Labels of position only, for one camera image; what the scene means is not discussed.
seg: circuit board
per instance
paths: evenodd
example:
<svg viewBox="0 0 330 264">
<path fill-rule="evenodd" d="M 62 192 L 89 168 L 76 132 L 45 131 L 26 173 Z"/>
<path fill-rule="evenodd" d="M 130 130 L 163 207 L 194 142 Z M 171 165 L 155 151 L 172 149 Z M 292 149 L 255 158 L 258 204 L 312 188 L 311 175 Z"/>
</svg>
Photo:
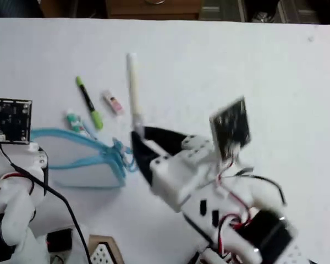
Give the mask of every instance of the circuit board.
<svg viewBox="0 0 330 264">
<path fill-rule="evenodd" d="M 244 97 L 212 115 L 210 124 L 215 148 L 223 161 L 229 158 L 232 146 L 242 148 L 250 142 Z"/>
<path fill-rule="evenodd" d="M 0 142 L 29 144 L 32 101 L 0 98 Z"/>
</svg>

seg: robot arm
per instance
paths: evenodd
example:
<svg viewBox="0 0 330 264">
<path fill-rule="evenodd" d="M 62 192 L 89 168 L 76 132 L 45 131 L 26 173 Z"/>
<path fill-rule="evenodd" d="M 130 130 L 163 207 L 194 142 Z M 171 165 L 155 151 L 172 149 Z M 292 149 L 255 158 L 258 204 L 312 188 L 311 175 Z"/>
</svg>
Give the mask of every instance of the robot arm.
<svg viewBox="0 0 330 264">
<path fill-rule="evenodd" d="M 230 213 L 246 218 L 248 212 L 240 204 L 243 202 L 259 212 L 240 228 L 229 223 L 222 227 L 226 252 L 237 256 L 243 264 L 309 263 L 296 245 L 297 232 L 283 214 L 282 204 L 274 203 L 264 190 L 252 192 L 243 178 L 235 183 L 224 179 L 224 189 L 210 180 L 217 175 L 212 169 L 216 167 L 216 159 L 210 140 L 157 128 L 145 127 L 144 131 L 144 138 L 136 132 L 131 134 L 139 168 L 152 192 L 175 212 L 182 212 L 187 222 L 208 241 L 202 259 L 212 264 L 226 263 L 217 252 L 219 224 Z M 167 154 L 152 150 L 146 140 L 155 141 Z"/>
</svg>

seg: eraser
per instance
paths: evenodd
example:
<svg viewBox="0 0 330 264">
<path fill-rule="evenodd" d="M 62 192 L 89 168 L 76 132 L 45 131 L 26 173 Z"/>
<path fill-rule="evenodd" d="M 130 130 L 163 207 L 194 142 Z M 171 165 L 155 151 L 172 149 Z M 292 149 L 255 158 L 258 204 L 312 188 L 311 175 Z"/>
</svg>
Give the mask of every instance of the eraser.
<svg viewBox="0 0 330 264">
<path fill-rule="evenodd" d="M 115 114 L 117 114 L 119 116 L 124 113 L 121 104 L 111 94 L 110 91 L 107 90 L 107 91 L 103 92 L 103 97 L 104 97 L 105 101 L 107 101 L 107 103 L 111 106 L 111 108 L 113 109 Z"/>
</svg>

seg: wooden drawer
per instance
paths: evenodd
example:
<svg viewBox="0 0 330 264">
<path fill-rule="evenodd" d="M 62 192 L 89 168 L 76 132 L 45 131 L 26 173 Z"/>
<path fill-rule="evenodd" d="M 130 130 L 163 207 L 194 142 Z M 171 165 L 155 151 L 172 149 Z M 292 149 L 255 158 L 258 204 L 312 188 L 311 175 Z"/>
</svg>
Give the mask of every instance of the wooden drawer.
<svg viewBox="0 0 330 264">
<path fill-rule="evenodd" d="M 130 14 L 199 14 L 202 0 L 107 0 L 109 16 Z"/>
<path fill-rule="evenodd" d="M 111 15 L 111 19 L 197 20 L 198 14 Z"/>
</svg>

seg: green marker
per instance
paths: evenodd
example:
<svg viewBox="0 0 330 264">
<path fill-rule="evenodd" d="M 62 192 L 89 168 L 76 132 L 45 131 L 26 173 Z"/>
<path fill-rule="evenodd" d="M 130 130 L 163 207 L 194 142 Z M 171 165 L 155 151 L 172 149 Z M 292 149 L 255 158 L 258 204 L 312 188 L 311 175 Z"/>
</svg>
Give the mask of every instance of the green marker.
<svg viewBox="0 0 330 264">
<path fill-rule="evenodd" d="M 89 111 L 92 115 L 92 119 L 93 119 L 95 128 L 96 129 L 102 129 L 103 128 L 103 121 L 101 120 L 99 112 L 95 110 L 94 105 L 93 105 L 92 101 L 89 98 L 87 90 L 85 89 L 80 76 L 77 76 L 76 82 L 77 82 L 78 87 L 80 87 L 80 89 L 82 91 L 82 94 L 84 96 L 84 100 L 86 101 L 88 109 L 89 109 Z"/>
</svg>

